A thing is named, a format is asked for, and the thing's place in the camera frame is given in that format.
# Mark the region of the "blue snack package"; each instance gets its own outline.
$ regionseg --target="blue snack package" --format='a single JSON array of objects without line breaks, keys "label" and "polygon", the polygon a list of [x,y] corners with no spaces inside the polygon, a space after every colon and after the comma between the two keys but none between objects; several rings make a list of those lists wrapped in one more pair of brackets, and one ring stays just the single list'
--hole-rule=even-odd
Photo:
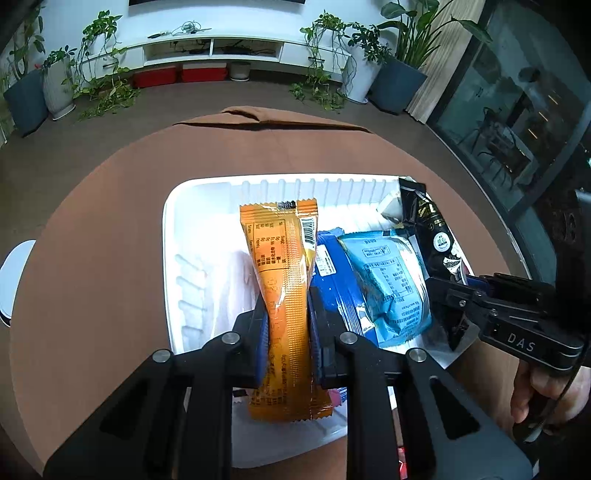
[{"label": "blue snack package", "polygon": [[318,232],[311,285],[319,289],[327,311],[340,313],[347,330],[363,335],[377,345],[374,324],[368,318],[357,276],[338,240],[343,234],[341,228]]},{"label": "blue snack package", "polygon": [[395,231],[339,237],[365,293],[380,348],[402,345],[431,325],[423,269]]}]

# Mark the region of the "light blue snack bag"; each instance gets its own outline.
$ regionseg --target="light blue snack bag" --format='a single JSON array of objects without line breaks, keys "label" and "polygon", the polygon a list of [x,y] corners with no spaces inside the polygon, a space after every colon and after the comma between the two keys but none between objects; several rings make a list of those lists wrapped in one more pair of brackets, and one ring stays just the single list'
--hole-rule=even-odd
[{"label": "light blue snack bag", "polygon": [[427,287],[409,241],[392,231],[339,237],[361,280],[380,348],[402,345],[431,324]]}]

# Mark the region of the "floor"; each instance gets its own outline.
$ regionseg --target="floor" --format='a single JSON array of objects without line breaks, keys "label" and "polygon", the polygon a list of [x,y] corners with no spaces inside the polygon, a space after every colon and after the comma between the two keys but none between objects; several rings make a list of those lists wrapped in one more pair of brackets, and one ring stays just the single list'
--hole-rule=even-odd
[{"label": "floor", "polygon": [[[524,275],[494,209],[457,158],[429,128],[406,114],[389,115],[371,104],[349,103],[340,112],[326,112],[314,103],[295,100],[288,90],[287,83],[263,81],[154,87],[142,91],[135,106],[116,115],[79,122],[77,112],[85,106],[81,100],[77,111],[59,122],[48,120],[26,138],[13,135],[0,148],[0,263],[19,242],[38,238],[47,219],[68,193],[118,149],[175,122],[219,112],[228,106],[254,105],[362,125],[402,148],[464,198],[491,233],[512,273]],[[0,389],[11,387],[8,347],[9,330],[2,328]],[[0,424],[4,424],[4,403],[10,401],[5,397],[0,395]]]}]

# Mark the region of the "metal screw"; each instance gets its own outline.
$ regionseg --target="metal screw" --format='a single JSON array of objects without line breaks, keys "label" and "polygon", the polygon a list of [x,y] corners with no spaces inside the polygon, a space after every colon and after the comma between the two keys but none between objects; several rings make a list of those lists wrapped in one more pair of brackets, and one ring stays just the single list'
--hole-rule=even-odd
[{"label": "metal screw", "polygon": [[408,356],[415,362],[421,363],[427,359],[427,352],[422,348],[412,348]]},{"label": "metal screw", "polygon": [[226,345],[234,345],[240,341],[240,335],[236,332],[228,332],[222,335],[222,342]]},{"label": "metal screw", "polygon": [[156,350],[152,353],[152,360],[157,364],[165,364],[170,358],[170,352],[168,350]]},{"label": "metal screw", "polygon": [[353,345],[357,341],[357,335],[353,332],[343,332],[339,336],[340,341],[347,345]]}]

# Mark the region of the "das logo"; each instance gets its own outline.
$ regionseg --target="das logo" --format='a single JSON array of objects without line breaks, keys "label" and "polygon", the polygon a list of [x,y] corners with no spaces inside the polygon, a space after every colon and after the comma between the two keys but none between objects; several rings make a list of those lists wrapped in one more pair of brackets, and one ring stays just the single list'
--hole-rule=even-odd
[{"label": "das logo", "polygon": [[527,352],[533,352],[534,348],[535,348],[535,343],[534,342],[530,342],[527,344],[527,347],[525,346],[525,338],[522,338],[519,340],[519,342],[515,343],[515,341],[517,340],[517,335],[514,333],[510,333],[509,334],[509,339],[507,340],[509,343],[511,344],[515,344],[515,346],[518,346],[519,348],[521,348],[522,350],[525,350]]}]

